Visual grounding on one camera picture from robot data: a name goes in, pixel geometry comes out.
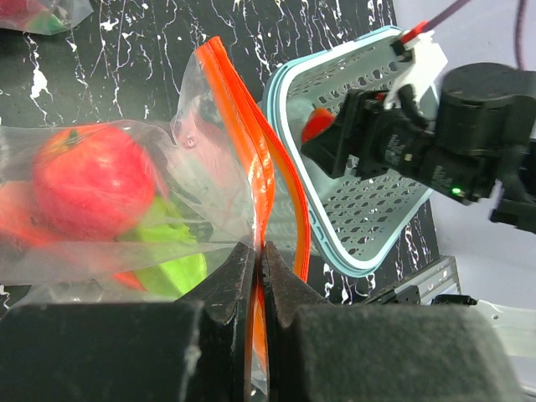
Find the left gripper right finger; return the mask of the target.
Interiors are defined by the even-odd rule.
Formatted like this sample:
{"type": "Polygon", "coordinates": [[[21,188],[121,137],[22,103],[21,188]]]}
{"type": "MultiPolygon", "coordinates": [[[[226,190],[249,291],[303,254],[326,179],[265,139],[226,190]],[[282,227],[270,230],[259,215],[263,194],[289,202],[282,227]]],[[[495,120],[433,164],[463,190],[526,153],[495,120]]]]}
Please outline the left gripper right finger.
{"type": "Polygon", "coordinates": [[[268,244],[261,252],[272,401],[520,401],[474,303],[335,305],[268,244]]]}

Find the clear orange zip top bag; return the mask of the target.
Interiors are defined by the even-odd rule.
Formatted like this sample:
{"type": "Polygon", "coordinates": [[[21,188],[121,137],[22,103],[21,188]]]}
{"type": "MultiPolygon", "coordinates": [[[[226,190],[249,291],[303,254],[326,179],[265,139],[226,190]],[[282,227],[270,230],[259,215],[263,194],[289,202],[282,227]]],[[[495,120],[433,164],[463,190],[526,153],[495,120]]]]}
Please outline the clear orange zip top bag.
{"type": "Polygon", "coordinates": [[[71,30],[92,12],[86,0],[1,0],[1,28],[54,35],[71,30]]]}

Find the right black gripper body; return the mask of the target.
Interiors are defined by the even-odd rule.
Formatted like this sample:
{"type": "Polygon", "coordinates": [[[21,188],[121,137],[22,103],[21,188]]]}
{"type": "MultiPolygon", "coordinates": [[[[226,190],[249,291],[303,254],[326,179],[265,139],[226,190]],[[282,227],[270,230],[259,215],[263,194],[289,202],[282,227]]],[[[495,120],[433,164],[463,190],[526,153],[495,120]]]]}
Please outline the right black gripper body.
{"type": "Polygon", "coordinates": [[[388,105],[385,90],[350,90],[334,122],[337,134],[334,152],[334,175],[344,175],[349,157],[359,159],[356,177],[371,178],[387,170],[380,152],[395,126],[400,124],[424,129],[428,121],[420,113],[415,90],[401,88],[395,92],[400,106],[388,105]]]}

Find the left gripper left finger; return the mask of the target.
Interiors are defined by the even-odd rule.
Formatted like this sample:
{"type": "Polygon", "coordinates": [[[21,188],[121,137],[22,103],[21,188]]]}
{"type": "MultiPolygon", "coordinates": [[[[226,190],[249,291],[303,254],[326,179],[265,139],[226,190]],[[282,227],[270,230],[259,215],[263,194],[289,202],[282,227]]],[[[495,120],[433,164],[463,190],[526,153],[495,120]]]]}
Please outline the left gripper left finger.
{"type": "Polygon", "coordinates": [[[173,302],[23,304],[1,321],[4,401],[246,401],[255,252],[173,302]]]}

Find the red apple toy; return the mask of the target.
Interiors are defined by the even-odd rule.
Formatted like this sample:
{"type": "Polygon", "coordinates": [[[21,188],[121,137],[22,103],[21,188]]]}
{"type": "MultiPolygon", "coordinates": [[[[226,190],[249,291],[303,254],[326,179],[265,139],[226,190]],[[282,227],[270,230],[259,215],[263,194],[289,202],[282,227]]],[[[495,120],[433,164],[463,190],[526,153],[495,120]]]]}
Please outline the red apple toy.
{"type": "Polygon", "coordinates": [[[33,190],[43,215],[81,240],[111,240],[137,226],[157,193],[147,151],[111,124],[66,128],[33,159],[33,190]]]}

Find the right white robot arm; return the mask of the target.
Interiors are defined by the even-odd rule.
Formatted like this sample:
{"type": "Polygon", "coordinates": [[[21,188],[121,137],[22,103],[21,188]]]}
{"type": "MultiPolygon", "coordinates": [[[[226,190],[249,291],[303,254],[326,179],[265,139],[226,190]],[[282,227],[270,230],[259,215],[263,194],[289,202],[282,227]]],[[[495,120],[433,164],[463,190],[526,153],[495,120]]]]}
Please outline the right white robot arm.
{"type": "Polygon", "coordinates": [[[352,90],[335,116],[309,120],[302,154],[330,178],[356,157],[354,175],[393,170],[460,204],[500,191],[493,223],[535,230],[535,74],[504,64],[475,63],[447,73],[433,118],[418,107],[417,89],[352,90]]]}

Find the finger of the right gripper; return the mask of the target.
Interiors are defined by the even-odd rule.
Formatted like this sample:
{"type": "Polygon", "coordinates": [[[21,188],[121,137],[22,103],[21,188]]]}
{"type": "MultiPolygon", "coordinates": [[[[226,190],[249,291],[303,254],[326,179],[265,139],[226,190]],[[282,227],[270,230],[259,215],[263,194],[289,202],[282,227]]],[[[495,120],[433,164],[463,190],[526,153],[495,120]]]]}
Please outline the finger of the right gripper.
{"type": "Polygon", "coordinates": [[[301,153],[315,162],[330,178],[340,178],[344,175],[348,156],[343,152],[342,145],[342,126],[334,121],[320,135],[301,144],[301,153]]]}

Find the red orange pepper toy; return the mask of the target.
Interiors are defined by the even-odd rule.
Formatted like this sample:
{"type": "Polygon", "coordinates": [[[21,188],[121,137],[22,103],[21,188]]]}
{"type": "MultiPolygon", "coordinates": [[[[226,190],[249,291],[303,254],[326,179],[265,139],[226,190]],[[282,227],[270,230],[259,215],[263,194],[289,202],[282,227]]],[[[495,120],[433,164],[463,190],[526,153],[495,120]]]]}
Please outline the red orange pepper toy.
{"type": "Polygon", "coordinates": [[[309,142],[320,135],[332,125],[334,120],[335,115],[328,109],[315,108],[301,131],[301,143],[309,142]]]}

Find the watermelon slice toy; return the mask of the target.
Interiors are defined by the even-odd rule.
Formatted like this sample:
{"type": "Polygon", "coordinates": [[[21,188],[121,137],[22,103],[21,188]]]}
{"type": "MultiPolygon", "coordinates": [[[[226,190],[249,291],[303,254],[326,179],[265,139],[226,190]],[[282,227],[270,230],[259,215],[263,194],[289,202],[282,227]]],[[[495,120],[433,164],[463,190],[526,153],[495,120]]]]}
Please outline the watermelon slice toy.
{"type": "Polygon", "coordinates": [[[37,285],[111,277],[128,289],[145,287],[131,271],[111,271],[102,251],[85,248],[56,230],[39,211],[29,181],[1,185],[1,282],[6,285],[37,285]]]}

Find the green lime toy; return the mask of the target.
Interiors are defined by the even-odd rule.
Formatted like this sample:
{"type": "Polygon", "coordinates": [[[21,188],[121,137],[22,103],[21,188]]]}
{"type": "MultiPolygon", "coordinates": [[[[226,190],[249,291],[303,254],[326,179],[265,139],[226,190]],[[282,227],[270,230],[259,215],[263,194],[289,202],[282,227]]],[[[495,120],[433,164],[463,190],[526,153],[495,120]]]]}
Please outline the green lime toy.
{"type": "Polygon", "coordinates": [[[141,246],[142,261],[130,276],[144,291],[179,298],[208,277],[208,262],[198,239],[183,222],[178,206],[160,196],[142,221],[117,239],[141,246]]]}

